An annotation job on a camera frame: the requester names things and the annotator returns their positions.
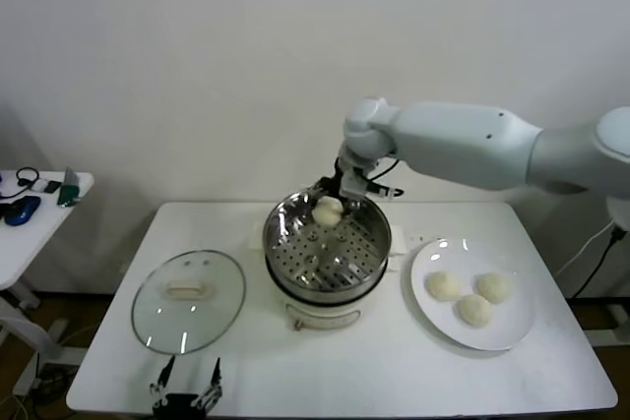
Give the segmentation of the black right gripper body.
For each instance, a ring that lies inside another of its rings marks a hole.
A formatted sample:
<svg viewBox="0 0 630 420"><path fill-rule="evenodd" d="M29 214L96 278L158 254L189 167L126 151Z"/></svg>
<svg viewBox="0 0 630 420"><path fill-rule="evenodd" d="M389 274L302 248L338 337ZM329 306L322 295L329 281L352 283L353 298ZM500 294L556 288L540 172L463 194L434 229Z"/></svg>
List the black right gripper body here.
<svg viewBox="0 0 630 420"><path fill-rule="evenodd" d="M344 172L340 167L340 159L337 158L334 163L334 174L332 176L324 176L321 178L321 190L325 196L335 199L340 197L343 176Z"/></svg>

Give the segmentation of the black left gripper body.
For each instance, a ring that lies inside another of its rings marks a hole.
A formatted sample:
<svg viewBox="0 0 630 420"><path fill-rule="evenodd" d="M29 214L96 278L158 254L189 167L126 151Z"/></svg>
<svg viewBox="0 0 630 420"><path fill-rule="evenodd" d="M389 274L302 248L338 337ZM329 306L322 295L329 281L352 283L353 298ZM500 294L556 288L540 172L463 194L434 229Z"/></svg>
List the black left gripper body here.
<svg viewBox="0 0 630 420"><path fill-rule="evenodd" d="M168 393L152 406L157 420L204 420L210 399L194 393Z"/></svg>

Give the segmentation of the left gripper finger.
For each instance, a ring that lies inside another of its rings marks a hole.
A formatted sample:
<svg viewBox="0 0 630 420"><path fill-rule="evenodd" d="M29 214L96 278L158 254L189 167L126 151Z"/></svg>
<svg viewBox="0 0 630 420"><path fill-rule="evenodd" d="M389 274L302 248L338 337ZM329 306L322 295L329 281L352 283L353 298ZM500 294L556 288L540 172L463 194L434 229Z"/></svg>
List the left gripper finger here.
<svg viewBox="0 0 630 420"><path fill-rule="evenodd" d="M153 407L161 407L167 405L167 383L169 381L176 356L171 355L166 365L161 369L157 381L150 384L150 395Z"/></svg>
<svg viewBox="0 0 630 420"><path fill-rule="evenodd" d="M221 360L216 361L209 386L197 396L196 409L213 409L222 397Z"/></svg>

